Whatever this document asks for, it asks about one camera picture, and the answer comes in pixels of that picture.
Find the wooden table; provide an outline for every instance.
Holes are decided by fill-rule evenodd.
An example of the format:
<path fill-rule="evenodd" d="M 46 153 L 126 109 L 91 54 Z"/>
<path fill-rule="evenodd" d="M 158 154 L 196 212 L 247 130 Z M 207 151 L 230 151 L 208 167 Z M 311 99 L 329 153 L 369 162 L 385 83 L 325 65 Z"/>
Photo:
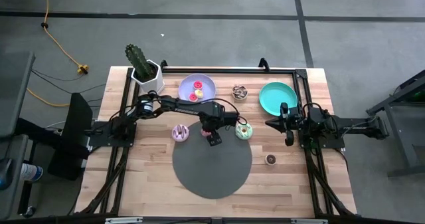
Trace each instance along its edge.
<path fill-rule="evenodd" d="M 126 66 L 111 67 L 99 120 L 108 120 L 120 109 L 127 69 Z M 333 113 L 325 71 L 321 68 L 309 68 L 307 73 L 313 102 Z M 165 89 L 161 94 L 178 97 L 180 81 L 187 75 L 164 74 Z M 135 145 L 130 149 L 127 163 L 120 215 L 313 217 L 305 156 L 299 148 L 298 137 L 292 147 L 285 146 L 284 134 L 264 124 L 265 120 L 273 116 L 267 114 L 258 101 L 259 91 L 265 84 L 280 81 L 293 87 L 292 77 L 286 74 L 209 76 L 216 83 L 216 97 L 233 102 L 254 128 L 254 135 L 250 139 L 252 167 L 245 184 L 234 194 L 222 199 L 205 199 L 185 189 L 173 171 L 171 158 L 174 141 L 170 133 L 177 124 L 189 126 L 199 119 L 196 116 L 168 112 L 156 119 L 137 121 Z M 249 95 L 246 100 L 233 100 L 230 93 L 235 84 L 247 87 Z M 299 87 L 305 103 L 301 83 Z M 221 103 L 227 110 L 231 110 L 228 104 Z M 88 158 L 76 211 L 85 208 L 104 184 L 110 152 L 111 148 L 100 148 Z M 274 154 L 277 164 L 267 166 L 264 163 L 266 154 Z M 323 159 L 330 186 L 347 208 L 355 213 L 349 175 L 343 158 L 334 150 L 323 150 Z M 318 192 L 322 210 L 325 210 L 323 192 L 320 188 Z M 111 192 L 110 203 L 113 197 L 114 191 Z"/>

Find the potted cactus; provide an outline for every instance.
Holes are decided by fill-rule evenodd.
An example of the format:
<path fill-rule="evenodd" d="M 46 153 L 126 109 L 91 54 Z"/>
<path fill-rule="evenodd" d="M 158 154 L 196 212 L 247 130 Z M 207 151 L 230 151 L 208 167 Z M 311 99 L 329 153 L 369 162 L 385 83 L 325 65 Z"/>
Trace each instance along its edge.
<path fill-rule="evenodd" d="M 135 45 L 126 47 L 126 56 L 134 69 L 131 78 L 134 79 L 144 92 L 154 90 L 161 92 L 164 89 L 161 67 L 152 60 L 146 60 L 141 49 Z"/>

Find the purple plate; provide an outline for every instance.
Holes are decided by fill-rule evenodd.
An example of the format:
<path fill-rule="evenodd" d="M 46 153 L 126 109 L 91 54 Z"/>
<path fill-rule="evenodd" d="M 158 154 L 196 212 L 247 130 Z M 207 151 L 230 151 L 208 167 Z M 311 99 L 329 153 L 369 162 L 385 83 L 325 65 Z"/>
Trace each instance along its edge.
<path fill-rule="evenodd" d="M 193 83 L 197 80 L 202 82 L 202 92 L 204 93 L 204 97 L 199 98 L 198 102 L 215 97 L 215 83 L 210 77 L 205 74 L 191 74 L 183 79 L 180 83 L 179 97 L 181 100 L 189 100 L 190 93 L 195 91 L 195 88 L 193 88 Z"/>

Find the concrete floor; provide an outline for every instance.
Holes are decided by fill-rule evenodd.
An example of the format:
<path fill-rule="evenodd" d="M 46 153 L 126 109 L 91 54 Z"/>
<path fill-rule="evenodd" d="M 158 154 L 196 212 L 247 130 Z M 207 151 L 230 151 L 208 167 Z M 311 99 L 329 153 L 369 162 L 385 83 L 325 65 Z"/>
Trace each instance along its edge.
<path fill-rule="evenodd" d="M 425 16 L 424 0 L 301 0 L 305 15 Z M 53 11 L 296 15 L 294 0 L 50 0 Z M 44 0 L 0 0 L 0 10 L 44 11 Z M 76 67 L 45 35 L 42 18 L 0 17 L 0 51 L 32 50 L 34 68 L 75 77 Z M 297 21 L 229 21 L 184 19 L 49 19 L 49 31 L 72 56 L 90 65 L 77 82 L 55 82 L 79 91 L 105 83 L 109 67 L 128 65 L 124 47 L 139 45 L 150 59 L 173 66 L 305 67 Z M 425 23 L 307 22 L 315 67 L 326 71 L 336 115 L 366 117 L 365 110 L 425 65 Z M 29 87 L 55 103 L 70 96 L 36 76 Z M 103 88 L 84 93 L 101 98 Z M 21 116 L 41 126 L 66 118 L 66 108 L 52 108 L 25 96 Z M 389 179 L 401 168 L 394 138 L 385 141 L 346 136 L 347 159 L 359 214 L 365 217 L 425 223 L 425 175 Z M 48 158 L 47 151 L 41 153 Z M 37 215 L 68 213 L 78 181 L 49 178 L 41 188 Z M 61 195 L 67 201 L 58 202 Z"/>

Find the teal plate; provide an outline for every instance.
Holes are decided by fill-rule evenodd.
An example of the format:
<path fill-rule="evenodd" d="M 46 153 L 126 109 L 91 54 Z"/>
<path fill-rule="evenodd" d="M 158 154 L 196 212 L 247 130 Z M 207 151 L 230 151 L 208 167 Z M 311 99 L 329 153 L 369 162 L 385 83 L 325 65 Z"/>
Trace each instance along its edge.
<path fill-rule="evenodd" d="M 279 116 L 280 104 L 287 103 L 288 108 L 297 106 L 297 94 L 283 82 L 271 82 L 260 91 L 260 104 L 267 113 Z"/>

